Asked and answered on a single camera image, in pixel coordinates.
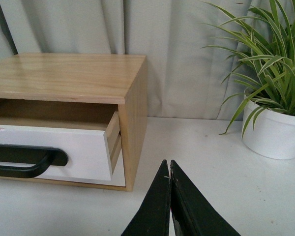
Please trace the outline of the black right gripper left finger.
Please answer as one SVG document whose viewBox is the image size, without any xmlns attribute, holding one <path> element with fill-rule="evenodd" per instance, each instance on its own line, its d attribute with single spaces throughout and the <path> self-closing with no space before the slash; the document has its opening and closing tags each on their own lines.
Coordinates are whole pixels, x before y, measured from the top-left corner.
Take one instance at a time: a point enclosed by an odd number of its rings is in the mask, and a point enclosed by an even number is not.
<svg viewBox="0 0 295 236">
<path fill-rule="evenodd" d="M 171 204 L 171 178 L 166 160 L 161 165 L 137 213 L 123 236 L 167 236 Z"/>
</svg>

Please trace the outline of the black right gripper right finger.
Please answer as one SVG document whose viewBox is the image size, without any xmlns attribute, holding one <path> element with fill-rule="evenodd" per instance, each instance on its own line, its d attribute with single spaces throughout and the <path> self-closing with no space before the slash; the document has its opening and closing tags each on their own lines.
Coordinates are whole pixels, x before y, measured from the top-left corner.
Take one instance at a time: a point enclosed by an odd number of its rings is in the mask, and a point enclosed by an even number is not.
<svg viewBox="0 0 295 236">
<path fill-rule="evenodd" d="M 238 236 L 176 161 L 171 161 L 171 212 L 176 236 Z"/>
</svg>

